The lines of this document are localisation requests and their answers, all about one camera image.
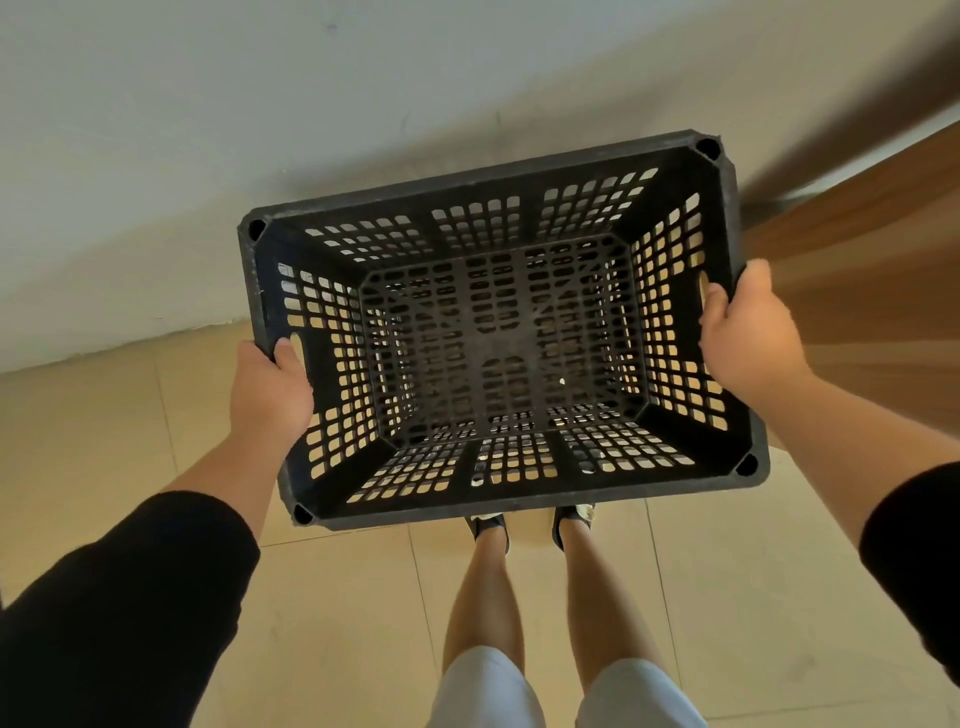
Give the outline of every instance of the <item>black shoe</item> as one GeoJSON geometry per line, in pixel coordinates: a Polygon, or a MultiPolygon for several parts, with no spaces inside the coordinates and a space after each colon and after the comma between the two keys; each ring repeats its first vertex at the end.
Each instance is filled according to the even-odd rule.
{"type": "Polygon", "coordinates": [[[470,527],[470,533],[473,534],[473,540],[480,538],[480,534],[488,528],[502,528],[507,535],[507,553],[510,552],[510,532],[507,530],[507,522],[502,513],[490,513],[486,516],[465,516],[467,525],[470,527]]]}
{"type": "Polygon", "coordinates": [[[553,512],[553,543],[561,551],[564,550],[564,542],[560,540],[560,521],[563,519],[583,521],[590,528],[593,524],[593,503],[564,505],[553,512]]]}

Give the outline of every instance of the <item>tile floor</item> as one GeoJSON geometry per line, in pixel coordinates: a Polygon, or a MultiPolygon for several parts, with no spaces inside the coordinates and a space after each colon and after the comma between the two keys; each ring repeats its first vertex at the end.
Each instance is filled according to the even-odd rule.
{"type": "MultiPolygon", "coordinates": [[[[227,430],[236,342],[206,328],[0,376],[5,600],[227,430]]],[[[596,538],[669,669],[722,728],[947,728],[960,700],[789,456],[752,491],[604,504],[596,538]]],[[[550,515],[510,517],[528,676],[549,725],[579,687],[550,515]]],[[[194,724],[421,726],[470,552],[462,522],[332,533],[277,498],[240,633],[194,724]]]]}

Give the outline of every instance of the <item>black shirt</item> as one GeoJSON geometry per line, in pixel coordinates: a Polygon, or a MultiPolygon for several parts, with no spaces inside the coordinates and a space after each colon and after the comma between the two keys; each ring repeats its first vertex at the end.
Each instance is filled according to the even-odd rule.
{"type": "MultiPolygon", "coordinates": [[[[960,463],[868,519],[864,565],[956,681],[960,463]]],[[[0,613],[0,726],[187,726],[237,630],[259,550],[214,497],[164,493],[64,556],[0,613]]]]}

